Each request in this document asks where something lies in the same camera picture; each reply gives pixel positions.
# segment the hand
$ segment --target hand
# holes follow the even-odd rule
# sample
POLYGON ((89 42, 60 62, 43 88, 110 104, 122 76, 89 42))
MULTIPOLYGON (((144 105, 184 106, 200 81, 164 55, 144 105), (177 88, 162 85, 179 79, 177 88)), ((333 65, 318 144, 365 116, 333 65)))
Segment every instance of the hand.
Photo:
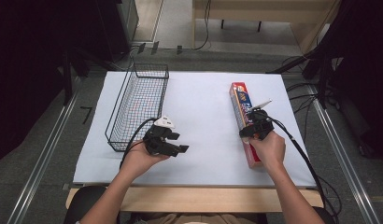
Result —
POLYGON ((268 172, 283 164, 285 139, 276 132, 271 131, 262 141, 249 138, 249 142, 256 149, 256 153, 268 172))
POLYGON ((133 179, 144 174, 152 165, 159 161, 167 160, 169 156, 150 155, 142 141, 134 142, 121 166, 121 173, 126 172, 133 179))

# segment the white table surface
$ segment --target white table surface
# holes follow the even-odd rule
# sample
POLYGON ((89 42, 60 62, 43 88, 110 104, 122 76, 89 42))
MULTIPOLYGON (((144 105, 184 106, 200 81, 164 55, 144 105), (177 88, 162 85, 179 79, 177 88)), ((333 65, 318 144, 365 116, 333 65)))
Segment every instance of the white table surface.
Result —
MULTIPOLYGON (((119 171, 122 153, 106 141, 105 129, 110 119, 124 72, 108 72, 99 98, 92 127, 78 158, 74 183, 110 183, 119 171)), ((220 186, 272 187, 263 167, 250 169, 238 137, 234 111, 229 96, 232 82, 245 82, 251 102, 258 105, 272 99, 264 110, 281 121, 305 151, 281 75, 169 72, 163 115, 180 133, 176 145, 190 146, 184 154, 160 162, 141 175, 136 186, 220 186)), ((284 164, 298 187, 314 187, 315 181, 305 162, 286 139, 284 164)))

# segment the table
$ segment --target table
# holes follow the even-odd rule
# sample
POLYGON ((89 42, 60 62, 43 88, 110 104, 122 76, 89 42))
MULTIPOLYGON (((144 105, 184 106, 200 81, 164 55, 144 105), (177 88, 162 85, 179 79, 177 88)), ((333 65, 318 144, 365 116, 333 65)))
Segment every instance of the table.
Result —
MULTIPOLYGON (((117 95, 121 84, 119 79, 124 76, 124 73, 113 72, 109 72, 106 76, 92 127, 78 160, 75 183, 109 183, 119 169, 121 153, 115 153, 110 147, 107 149, 108 144, 105 142, 105 138, 102 141, 97 139, 104 135, 106 120, 108 120, 107 114, 110 114, 113 108, 115 99, 108 96, 111 92, 115 92, 117 95)), ((176 125, 178 121, 176 131, 181 136, 177 140, 177 144, 189 144, 191 147, 187 153, 161 162, 140 176, 127 192, 121 210, 144 212, 280 211, 273 182, 264 168, 258 167, 253 170, 248 168, 241 140, 237 136, 234 112, 228 93, 232 81, 246 82, 247 87, 249 86, 248 91, 252 103, 259 99, 263 101, 270 96, 273 103, 267 106, 266 111, 274 118, 280 119, 299 143, 303 142, 291 112, 291 105, 281 75, 170 72, 163 113, 169 115, 176 125), (179 98, 184 99, 185 103, 180 104, 177 101, 179 98), (198 110, 203 108, 204 111, 198 112, 192 109, 193 106, 197 106, 198 110), (214 129, 217 120, 213 118, 219 119, 223 127, 229 128, 214 129), (197 130, 202 129, 199 127, 199 123, 204 124, 206 130, 215 131, 217 134, 194 132, 192 126, 197 127, 197 130), (226 144, 221 145, 220 142, 223 141, 217 141, 216 135, 226 139, 226 144), (201 156, 202 150, 206 152, 204 157, 201 156), (215 150, 219 150, 220 155, 215 153, 215 150), (209 162, 212 158, 220 158, 220 160, 209 162)), ((276 131, 285 136, 279 128, 276 131)), ((286 143, 287 154, 284 164, 291 178, 312 205, 322 206, 319 193, 305 189, 314 187, 315 182, 301 157, 296 154, 295 150, 292 150, 290 141, 287 140, 286 143)), ((76 189, 71 190, 68 202, 76 191, 76 189)))
MULTIPOLYGON (((207 0, 192 0, 192 45, 195 20, 204 19, 207 0)), ((337 15, 340 0, 211 0, 209 19, 290 22, 303 54, 313 47, 328 22, 337 15)))

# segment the red box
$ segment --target red box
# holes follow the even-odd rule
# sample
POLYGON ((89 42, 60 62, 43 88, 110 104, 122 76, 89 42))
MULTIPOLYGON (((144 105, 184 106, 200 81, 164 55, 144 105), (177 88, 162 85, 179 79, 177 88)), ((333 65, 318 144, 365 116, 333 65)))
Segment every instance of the red box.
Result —
MULTIPOLYGON (((252 124, 248 119, 247 112, 253 107, 249 99, 247 87, 244 82, 233 82, 230 88, 230 98, 232 100, 235 119, 238 124, 238 129, 242 130, 246 126, 252 124)), ((247 138, 242 139, 245 155, 249 168, 261 165, 262 162, 256 154, 255 148, 249 143, 247 138)))

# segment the person's right hand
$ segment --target person's right hand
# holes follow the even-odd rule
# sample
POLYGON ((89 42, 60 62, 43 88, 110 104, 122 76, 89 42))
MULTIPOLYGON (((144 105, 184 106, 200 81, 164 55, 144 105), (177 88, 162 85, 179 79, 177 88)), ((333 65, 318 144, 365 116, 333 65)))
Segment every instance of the person's right hand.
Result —
POLYGON ((285 157, 285 139, 271 131, 263 140, 249 138, 267 171, 282 165, 285 157))

